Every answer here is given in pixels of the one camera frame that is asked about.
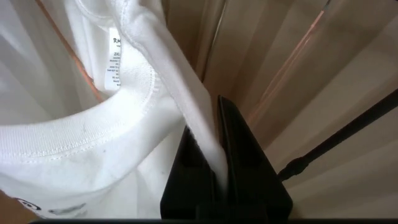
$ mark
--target white tag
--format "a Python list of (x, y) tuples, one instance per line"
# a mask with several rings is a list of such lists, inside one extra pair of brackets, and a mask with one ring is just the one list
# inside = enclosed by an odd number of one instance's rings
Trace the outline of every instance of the white tag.
[(109, 55), (105, 71), (105, 90), (118, 90), (120, 64), (120, 36), (117, 28), (109, 28)]

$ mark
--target beige curtain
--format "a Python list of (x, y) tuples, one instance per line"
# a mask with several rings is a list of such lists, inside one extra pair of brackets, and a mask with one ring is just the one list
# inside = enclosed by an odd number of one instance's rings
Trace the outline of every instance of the beige curtain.
[[(326, 2), (164, 0), (213, 99), (238, 105), (276, 171), (398, 88), (398, 2)], [(398, 109), (284, 185), (293, 217), (398, 218)]]

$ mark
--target white fabric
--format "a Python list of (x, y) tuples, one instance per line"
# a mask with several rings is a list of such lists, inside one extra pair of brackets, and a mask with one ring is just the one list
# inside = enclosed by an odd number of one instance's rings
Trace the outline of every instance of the white fabric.
[[(182, 115), (226, 188), (210, 97), (160, 1), (143, 3), (45, 2), (95, 87), (112, 95), (96, 105), (35, 2), (0, 2), (0, 189), (42, 217), (159, 218)], [(104, 89), (111, 26), (122, 43), (117, 93)]]

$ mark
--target orange wire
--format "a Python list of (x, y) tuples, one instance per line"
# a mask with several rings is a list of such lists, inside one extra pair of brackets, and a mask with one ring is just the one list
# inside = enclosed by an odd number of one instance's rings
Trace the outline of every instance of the orange wire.
[[(297, 57), (300, 55), (302, 49), (306, 46), (308, 41), (311, 39), (312, 30), (318, 24), (319, 20), (321, 19), (323, 13), (325, 12), (325, 9), (323, 9), (317, 18), (312, 22), (310, 28), (308, 31), (305, 33), (305, 35), (301, 38), (300, 42), (296, 45), (296, 47), (293, 49), (292, 53), (290, 53), (289, 57), (286, 59), (286, 61), (283, 63), (281, 68), (278, 70), (276, 75), (272, 78), (270, 84), (267, 86), (266, 90), (264, 93), (261, 95), (259, 102), (255, 105), (254, 109), (251, 111), (248, 117), (248, 123), (251, 124), (256, 117), (259, 116), (260, 111), (263, 110), (265, 105), (267, 105), (268, 102), (272, 99), (271, 97), (273, 96), (273, 93), (276, 92), (277, 89), (281, 87), (281, 84), (286, 80), (286, 74), (289, 68), (292, 66), (294, 61), (297, 59)], [(280, 76), (279, 82), (275, 84), (275, 87), (271, 89), (273, 86), (274, 82), (277, 81), (277, 78)]]
[(90, 86), (90, 88), (91, 88), (92, 92), (94, 93), (96, 99), (99, 102), (102, 102), (103, 99), (101, 97), (101, 94), (97, 90), (97, 88), (95, 88), (95, 86), (93, 84), (93, 79), (90, 78), (90, 76), (88, 76), (86, 70), (84, 69), (84, 65), (82, 64), (80, 59), (77, 57), (75, 51), (73, 51), (73, 49), (70, 47), (68, 41), (61, 34), (61, 32), (58, 29), (57, 25), (55, 24), (54, 20), (51, 18), (49, 12), (45, 9), (45, 6), (43, 5), (42, 1), (41, 0), (35, 0), (35, 1), (36, 1), (36, 4), (38, 5), (38, 7), (42, 10), (44, 16), (47, 18), (47, 20), (51, 24), (53, 30), (57, 34), (58, 38), (61, 40), (63, 46), (66, 48), (66, 50), (69, 53), (69, 55), (75, 61), (77, 68), (79, 69), (80, 73), (83, 75), (83, 78), (85, 79), (87, 84)]

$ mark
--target black cable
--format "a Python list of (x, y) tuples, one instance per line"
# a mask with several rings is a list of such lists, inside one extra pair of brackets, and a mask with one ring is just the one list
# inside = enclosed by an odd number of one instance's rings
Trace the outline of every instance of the black cable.
[(334, 135), (323, 141), (320, 145), (312, 149), (302, 157), (290, 161), (285, 168), (278, 173), (280, 181), (287, 180), (294, 175), (300, 174), (304, 169), (324, 153), (334, 148), (345, 139), (348, 139), (373, 121), (390, 112), (398, 106), (398, 90), (393, 91), (380, 102), (376, 103), (370, 109), (359, 115), (346, 126), (337, 131)]

